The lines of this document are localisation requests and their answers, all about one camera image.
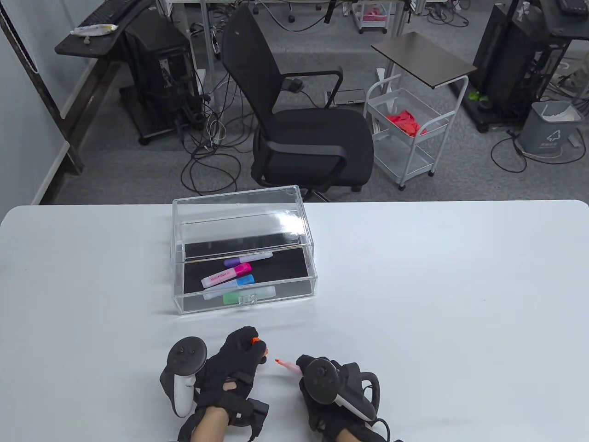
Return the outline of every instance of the floor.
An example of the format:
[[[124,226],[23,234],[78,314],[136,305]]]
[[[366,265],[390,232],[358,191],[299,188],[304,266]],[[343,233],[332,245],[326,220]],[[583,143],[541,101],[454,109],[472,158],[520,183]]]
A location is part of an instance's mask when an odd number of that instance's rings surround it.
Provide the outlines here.
[[[494,0],[473,0],[471,3],[470,9],[463,13],[470,21],[466,28],[435,25],[428,23],[424,17],[413,17],[405,30],[419,31],[465,61],[472,61]],[[301,29],[315,22],[322,14],[315,11],[312,5],[296,5],[296,22],[288,24],[285,6],[271,5],[270,9],[291,29]],[[197,13],[196,10],[191,11],[191,14]],[[330,25],[320,24],[312,28],[309,35],[292,34],[280,29],[263,8],[260,8],[257,20],[282,71],[341,66],[345,76],[343,87],[367,89],[375,81],[375,67],[385,64],[370,44],[388,35],[384,36],[380,32],[359,35],[352,17],[343,17],[340,8]],[[195,39],[195,45],[198,62],[205,66],[202,37]],[[323,93],[331,88],[332,81],[328,78],[308,79],[305,81],[305,91],[316,103],[321,103]],[[79,177],[66,179],[56,204],[170,203],[175,198],[194,195],[180,182],[180,173],[188,161],[188,154],[180,146],[177,137],[153,141],[148,146],[141,146],[137,142],[137,133],[118,94],[120,87],[129,84],[129,72],[121,67],[81,145],[85,171]],[[210,89],[213,84],[208,82],[206,89]],[[404,87],[441,111],[452,107],[454,97],[446,88],[432,91],[412,79],[405,80]],[[308,100],[302,94],[283,93],[276,108],[308,106]],[[249,111],[245,103],[244,112]],[[240,113],[241,99],[238,95],[224,120],[229,121]],[[237,138],[241,131],[240,124],[230,126],[227,139]],[[589,202],[589,166],[586,158],[566,166],[531,163],[524,173],[511,174],[499,169],[489,158],[491,146],[503,138],[505,133],[479,134],[461,111],[449,135],[435,177],[426,174],[416,177],[407,182],[404,192],[400,192],[384,173],[374,167],[372,178],[361,193],[352,193],[347,188],[333,188],[327,192],[327,196],[333,201],[579,199]],[[251,145],[252,140],[249,138],[239,149],[247,152]],[[426,146],[427,150],[434,152],[435,148],[435,145]],[[233,149],[227,153],[235,155],[241,163],[238,189],[258,188],[249,175],[251,153],[237,153]],[[574,158],[579,154],[580,149],[567,147],[564,158]],[[496,158],[507,168],[517,169],[521,166],[520,159],[508,143],[497,148]],[[207,164],[226,169],[232,174],[238,172],[237,163],[229,157],[213,157],[207,160]],[[193,179],[202,190],[214,190],[230,183],[227,176],[203,166],[194,168]]]

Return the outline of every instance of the chair seat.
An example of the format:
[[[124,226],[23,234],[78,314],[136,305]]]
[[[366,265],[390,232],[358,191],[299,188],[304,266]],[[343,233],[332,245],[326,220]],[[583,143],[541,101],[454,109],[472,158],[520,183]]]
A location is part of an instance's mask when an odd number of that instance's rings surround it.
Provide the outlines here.
[[[294,109],[273,114],[267,128],[267,139],[280,144],[309,146],[342,146],[348,163],[335,186],[363,186],[372,174],[374,147],[368,123],[362,114],[350,109]],[[275,155],[268,164],[264,177],[275,185],[317,185],[317,170],[329,169],[333,158],[309,161]]]

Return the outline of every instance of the keyboard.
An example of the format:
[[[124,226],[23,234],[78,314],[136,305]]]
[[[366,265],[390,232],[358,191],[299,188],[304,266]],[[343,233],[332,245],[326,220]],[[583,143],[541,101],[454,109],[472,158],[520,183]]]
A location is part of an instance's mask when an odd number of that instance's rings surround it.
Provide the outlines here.
[[[91,25],[116,25],[138,2],[139,0],[105,0],[80,24],[80,28]]]
[[[556,0],[563,14],[589,16],[589,7],[585,0]]]

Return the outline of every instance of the glove strap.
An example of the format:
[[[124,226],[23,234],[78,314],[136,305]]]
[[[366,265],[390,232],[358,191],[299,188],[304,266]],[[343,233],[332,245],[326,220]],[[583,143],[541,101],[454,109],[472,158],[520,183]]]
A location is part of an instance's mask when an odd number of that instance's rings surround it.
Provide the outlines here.
[[[245,400],[230,391],[223,392],[215,407],[224,408],[229,415],[229,425],[235,427],[252,428],[252,436],[247,442],[252,442],[260,435],[270,406],[255,399]]]

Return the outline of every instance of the wall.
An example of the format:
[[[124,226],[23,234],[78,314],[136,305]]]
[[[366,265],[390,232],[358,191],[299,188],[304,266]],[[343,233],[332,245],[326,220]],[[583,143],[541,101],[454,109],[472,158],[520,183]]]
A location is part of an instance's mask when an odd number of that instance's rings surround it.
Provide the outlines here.
[[[94,61],[55,53],[55,46],[102,0],[0,0],[64,116]]]
[[[11,208],[39,202],[69,145],[3,32],[0,60],[1,221]]]

